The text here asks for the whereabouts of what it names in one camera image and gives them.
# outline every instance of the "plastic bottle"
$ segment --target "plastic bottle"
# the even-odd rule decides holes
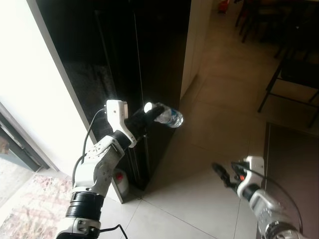
[[[155,119],[156,122],[164,123],[171,128],[177,128],[183,123],[183,115],[180,112],[162,103],[156,103],[155,105],[151,102],[148,102],[144,106],[144,112],[146,113],[158,105],[163,106],[165,111]]]

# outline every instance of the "metal frame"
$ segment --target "metal frame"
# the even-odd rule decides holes
[[[24,140],[24,138],[15,130],[10,122],[0,113],[0,122],[6,127],[6,129],[13,135],[13,137],[25,148],[34,160],[36,160],[45,169],[50,168],[49,165],[34,151],[34,149]]]
[[[5,138],[10,144],[10,149],[18,156],[32,171],[36,171],[40,168],[34,160],[27,154],[27,152],[21,147],[0,127],[0,135]]]
[[[311,99],[309,100],[309,103],[307,103],[307,102],[302,102],[302,101],[298,101],[298,100],[291,99],[291,98],[288,98],[288,97],[285,97],[285,96],[281,96],[281,95],[277,95],[277,94],[271,93],[271,90],[272,90],[272,88],[274,87],[276,80],[284,80],[284,79],[278,77],[278,75],[279,75],[279,73],[281,72],[282,65],[283,65],[284,60],[285,60],[286,57],[287,57],[288,51],[289,51],[289,50],[287,50],[284,59],[283,59],[283,60],[281,61],[281,63],[279,64],[279,66],[278,66],[277,70],[275,71],[275,73],[274,73],[272,79],[270,80],[268,86],[266,87],[266,91],[267,91],[267,92],[266,92],[266,95],[265,95],[263,101],[261,102],[261,104],[260,104],[260,106],[259,106],[257,112],[258,112],[258,113],[261,112],[261,110],[262,110],[264,104],[266,103],[266,100],[267,100],[267,98],[268,98],[269,95],[276,96],[276,97],[279,97],[279,98],[282,98],[282,99],[285,99],[285,100],[290,100],[290,101],[293,101],[293,102],[297,102],[297,103],[300,103],[300,104],[304,104],[304,105],[307,105],[307,106],[310,106],[310,107],[314,107],[314,108],[317,108],[317,112],[315,113],[315,115],[314,115],[313,118],[311,119],[310,123],[308,124],[308,127],[310,128],[310,127],[312,127],[312,125],[314,124],[314,122],[315,122],[317,116],[319,115],[319,107],[318,107],[318,106],[315,106],[315,105],[313,105],[313,104],[311,104],[311,102],[314,100],[314,98],[319,94],[319,91],[318,91],[314,96],[311,97]]]

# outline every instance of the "patterned rug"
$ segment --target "patterned rug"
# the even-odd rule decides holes
[[[0,226],[1,239],[53,239],[70,205],[72,183],[35,175]]]

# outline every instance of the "chair leg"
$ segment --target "chair leg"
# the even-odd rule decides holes
[[[260,23],[259,23],[259,22],[257,22],[256,27],[255,27],[255,32],[254,32],[253,39],[255,39],[255,38],[256,38],[256,35],[258,34],[258,31],[259,31],[259,25],[260,25]]]
[[[281,61],[281,63],[280,63],[279,66],[277,67],[277,69],[276,69],[276,71],[275,71],[273,77],[271,78],[271,80],[270,80],[268,86],[266,87],[266,91],[269,91],[269,92],[270,92],[271,89],[274,87],[275,82],[276,82],[276,80],[277,80],[277,78],[278,78],[278,76],[279,76],[279,73],[281,72],[282,66],[283,66],[283,61]]]
[[[245,10],[246,10],[246,1],[244,0],[243,5],[242,5],[242,7],[240,9],[239,15],[237,17],[235,27],[238,27],[239,21],[240,21],[240,19],[241,19],[241,17],[242,17],[242,15],[243,15]]]
[[[270,31],[271,31],[271,28],[272,28],[272,23],[269,22],[269,23],[267,24],[265,33],[264,33],[263,37],[259,40],[259,42],[265,42],[265,41],[267,40],[267,37],[269,36],[269,33],[270,33]]]
[[[319,108],[317,109],[317,112],[315,113],[314,117],[312,118],[312,120],[310,121],[308,127],[311,128],[313,126],[313,124],[316,121],[317,116],[319,115]]]
[[[258,108],[258,110],[257,110],[258,113],[260,113],[261,110],[263,109],[263,106],[264,106],[264,104],[266,103],[266,100],[267,100],[267,98],[268,98],[268,96],[269,96],[269,93],[270,93],[270,91],[267,91],[267,92],[266,92],[266,95],[265,95],[263,101],[261,102],[261,104],[260,104],[260,106],[259,106],[259,108]]]
[[[249,17],[249,16],[246,16],[246,19],[245,19],[243,25],[242,25],[241,28],[240,28],[239,35],[241,35],[241,34],[243,33],[246,24],[249,22],[249,19],[250,19],[250,17]]]
[[[285,47],[285,42],[283,41],[282,44],[280,45],[278,51],[277,51],[276,54],[274,55],[274,58],[277,59],[277,58],[279,57],[279,55],[280,55],[280,53],[283,51],[284,47]]]
[[[297,48],[295,47],[295,48],[293,49],[293,52],[292,52],[291,55],[290,55],[290,58],[293,59],[293,58],[295,57],[296,53],[297,53]]]
[[[248,36],[250,30],[253,28],[253,26],[254,26],[254,19],[251,20],[251,22],[250,22],[250,24],[249,24],[249,26],[248,26],[248,28],[247,28],[247,30],[246,30],[246,32],[245,32],[245,35],[244,35],[244,37],[243,37],[243,39],[242,39],[242,41],[241,41],[242,43],[245,43],[246,38],[247,38],[247,36]]]
[[[303,61],[307,61],[308,60],[308,57],[309,55],[311,54],[312,50],[311,49],[308,49],[307,52],[305,53],[305,56],[303,58]]]
[[[317,93],[315,93],[315,94],[311,97],[311,99],[309,100],[309,103],[311,103],[311,102],[316,98],[317,95],[319,95],[319,90],[317,91]]]

